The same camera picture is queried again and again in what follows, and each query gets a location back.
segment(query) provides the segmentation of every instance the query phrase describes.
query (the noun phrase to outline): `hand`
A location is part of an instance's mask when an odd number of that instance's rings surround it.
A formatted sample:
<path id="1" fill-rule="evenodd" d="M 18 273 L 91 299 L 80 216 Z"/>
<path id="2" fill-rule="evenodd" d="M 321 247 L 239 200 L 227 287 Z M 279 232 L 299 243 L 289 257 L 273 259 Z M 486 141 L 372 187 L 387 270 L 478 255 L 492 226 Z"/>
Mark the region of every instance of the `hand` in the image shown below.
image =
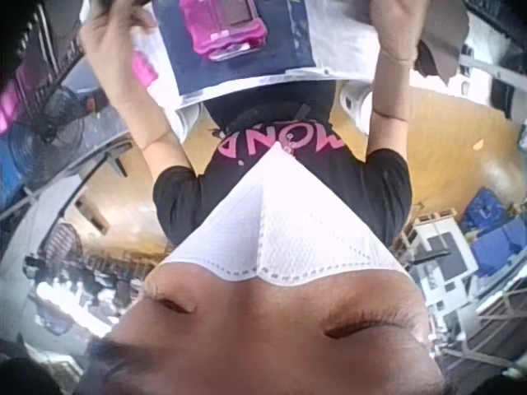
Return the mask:
<path id="1" fill-rule="evenodd" d="M 430 0 L 371 0 L 371 21 L 380 47 L 401 61 L 417 58 Z"/>
<path id="2" fill-rule="evenodd" d="M 133 73 L 130 28 L 156 27 L 150 12 L 134 6 L 134 0 L 114 0 L 105 9 L 103 0 L 91 1 L 91 14 L 81 28 L 81 42 L 93 71 L 110 103 L 126 105 L 145 89 Z"/>

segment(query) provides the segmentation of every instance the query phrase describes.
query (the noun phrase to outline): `black t-shirt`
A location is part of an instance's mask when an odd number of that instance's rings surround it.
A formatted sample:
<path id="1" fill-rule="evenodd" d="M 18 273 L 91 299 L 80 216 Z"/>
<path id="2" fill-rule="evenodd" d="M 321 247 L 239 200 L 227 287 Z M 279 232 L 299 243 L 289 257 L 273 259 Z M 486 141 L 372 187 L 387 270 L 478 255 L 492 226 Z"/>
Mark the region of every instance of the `black t-shirt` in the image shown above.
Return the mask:
<path id="1" fill-rule="evenodd" d="M 233 133 L 220 143 L 203 175 L 174 166 L 159 176 L 154 203 L 161 227 L 173 245 L 205 221 L 274 142 L 292 151 L 384 244 L 393 243 L 412 202 L 406 161 L 397 152 L 384 149 L 362 162 L 329 126 L 294 121 Z"/>

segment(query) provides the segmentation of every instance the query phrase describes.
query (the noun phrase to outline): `sleeve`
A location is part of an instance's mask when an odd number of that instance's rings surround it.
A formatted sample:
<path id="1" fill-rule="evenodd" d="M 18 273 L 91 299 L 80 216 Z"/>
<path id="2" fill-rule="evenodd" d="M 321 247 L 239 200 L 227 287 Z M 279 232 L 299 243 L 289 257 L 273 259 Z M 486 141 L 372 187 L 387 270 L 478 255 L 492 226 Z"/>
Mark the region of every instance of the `sleeve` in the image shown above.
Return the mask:
<path id="1" fill-rule="evenodd" d="M 201 179 L 189 168 L 163 171 L 154 184 L 157 218 L 170 242 L 177 246 L 198 227 L 202 210 Z"/>
<path id="2" fill-rule="evenodd" d="M 371 227 L 390 246 L 403 229 L 412 207 L 408 164 L 390 149 L 374 151 L 366 158 L 362 183 L 373 214 Z"/>

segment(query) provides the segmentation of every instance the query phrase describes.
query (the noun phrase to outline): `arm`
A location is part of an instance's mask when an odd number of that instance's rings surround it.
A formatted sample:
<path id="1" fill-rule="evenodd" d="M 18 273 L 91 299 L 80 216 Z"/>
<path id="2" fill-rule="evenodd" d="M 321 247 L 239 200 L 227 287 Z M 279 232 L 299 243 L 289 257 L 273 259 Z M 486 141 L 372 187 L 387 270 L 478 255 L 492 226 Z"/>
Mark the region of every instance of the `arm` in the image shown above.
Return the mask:
<path id="1" fill-rule="evenodd" d="M 410 71 L 417 57 L 429 0 L 372 0 L 371 19 L 380 54 L 373 84 L 367 155 L 383 148 L 407 159 L 412 94 Z"/>
<path id="2" fill-rule="evenodd" d="M 81 41 L 110 103 L 123 117 L 141 149 L 154 180 L 172 166 L 192 169 L 183 147 L 172 132 L 165 113 L 133 73 L 130 26 L 156 25 L 152 15 L 134 6 L 134 0 L 114 0 L 105 10 L 92 1 L 91 17 L 81 29 Z"/>
<path id="3" fill-rule="evenodd" d="M 173 166 L 192 169 L 178 137 L 172 131 L 163 109 L 145 91 L 134 101 L 117 108 L 133 140 L 147 162 L 152 177 Z"/>

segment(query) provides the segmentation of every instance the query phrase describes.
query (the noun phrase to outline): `white face mask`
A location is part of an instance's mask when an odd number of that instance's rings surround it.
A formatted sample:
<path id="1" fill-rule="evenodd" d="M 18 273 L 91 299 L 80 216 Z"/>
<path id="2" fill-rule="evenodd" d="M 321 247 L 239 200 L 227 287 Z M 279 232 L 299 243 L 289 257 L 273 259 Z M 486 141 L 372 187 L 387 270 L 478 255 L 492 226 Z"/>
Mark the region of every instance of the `white face mask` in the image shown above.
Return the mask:
<path id="1" fill-rule="evenodd" d="M 361 270 L 406 274 L 370 228 L 279 143 L 163 263 L 227 281 L 299 286 Z"/>

